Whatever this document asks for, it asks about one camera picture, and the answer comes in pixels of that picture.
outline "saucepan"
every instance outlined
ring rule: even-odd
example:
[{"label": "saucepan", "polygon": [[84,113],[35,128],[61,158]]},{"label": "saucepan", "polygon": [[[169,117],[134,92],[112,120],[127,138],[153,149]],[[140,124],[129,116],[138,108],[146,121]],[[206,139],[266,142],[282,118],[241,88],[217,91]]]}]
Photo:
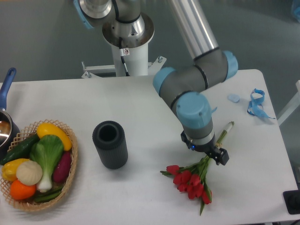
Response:
[{"label": "saucepan", "polygon": [[20,132],[19,128],[6,112],[7,95],[16,74],[15,68],[10,68],[0,89],[0,160],[2,160],[11,144]]}]

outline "cucumber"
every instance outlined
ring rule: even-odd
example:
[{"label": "cucumber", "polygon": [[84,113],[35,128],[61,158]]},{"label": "cucumber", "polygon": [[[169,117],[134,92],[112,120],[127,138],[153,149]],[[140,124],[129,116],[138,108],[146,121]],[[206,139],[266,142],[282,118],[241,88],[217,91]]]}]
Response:
[{"label": "cucumber", "polygon": [[12,150],[7,152],[4,159],[0,161],[0,165],[4,165],[5,163],[8,163],[15,159],[28,158],[32,146],[38,141],[39,137],[37,134],[27,137],[26,139],[21,141],[17,146],[15,146]]},{"label": "cucumber", "polygon": [[50,194],[50,195],[35,196],[33,198],[33,201],[36,202],[36,203],[46,203],[46,202],[49,202],[49,201],[53,200],[54,198],[56,198],[60,194],[61,194],[61,191],[55,192],[55,193]]}]

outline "eggplant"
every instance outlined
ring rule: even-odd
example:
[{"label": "eggplant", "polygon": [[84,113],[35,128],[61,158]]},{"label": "eggplant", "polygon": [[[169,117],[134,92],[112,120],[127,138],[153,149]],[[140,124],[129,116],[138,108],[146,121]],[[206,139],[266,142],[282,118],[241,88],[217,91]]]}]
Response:
[{"label": "eggplant", "polygon": [[67,179],[71,169],[71,162],[71,152],[65,151],[53,172],[52,178],[54,182],[63,183]]}]

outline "blue ribbon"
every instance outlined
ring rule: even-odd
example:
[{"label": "blue ribbon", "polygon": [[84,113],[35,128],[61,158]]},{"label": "blue ribbon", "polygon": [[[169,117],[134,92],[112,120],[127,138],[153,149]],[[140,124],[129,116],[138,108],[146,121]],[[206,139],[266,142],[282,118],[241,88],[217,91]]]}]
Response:
[{"label": "blue ribbon", "polygon": [[[254,99],[253,97],[253,94],[254,93],[258,93],[261,95],[261,97],[259,98],[256,98]],[[249,106],[248,106],[248,109],[247,109],[247,113],[249,113],[250,115],[252,116],[257,116],[257,117],[263,117],[263,118],[270,118],[270,119],[275,119],[275,118],[272,118],[270,116],[268,116],[264,110],[260,109],[258,106],[262,106],[262,103],[264,101],[264,91],[262,90],[258,90],[258,89],[254,89],[251,94],[250,94],[250,97],[251,97],[251,101],[249,102]]]}]

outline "black cylinder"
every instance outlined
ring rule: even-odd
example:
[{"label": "black cylinder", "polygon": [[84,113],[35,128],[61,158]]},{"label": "black cylinder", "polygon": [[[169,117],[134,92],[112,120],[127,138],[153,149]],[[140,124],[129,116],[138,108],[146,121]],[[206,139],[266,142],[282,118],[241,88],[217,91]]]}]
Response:
[{"label": "black cylinder", "polygon": [[128,159],[123,127],[115,121],[104,121],[93,131],[93,142],[103,165],[109,169],[122,167]]}]

